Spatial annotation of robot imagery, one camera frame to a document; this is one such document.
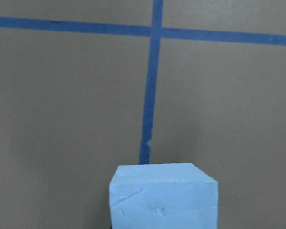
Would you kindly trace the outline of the light blue foam block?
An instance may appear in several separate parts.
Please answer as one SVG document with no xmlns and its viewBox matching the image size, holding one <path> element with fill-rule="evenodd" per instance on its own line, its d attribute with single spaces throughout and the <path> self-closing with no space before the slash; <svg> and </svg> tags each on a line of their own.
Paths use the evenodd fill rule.
<svg viewBox="0 0 286 229">
<path fill-rule="evenodd" d="M 113 229 L 216 229 L 218 182 L 192 163 L 119 165 L 109 207 Z"/>
</svg>

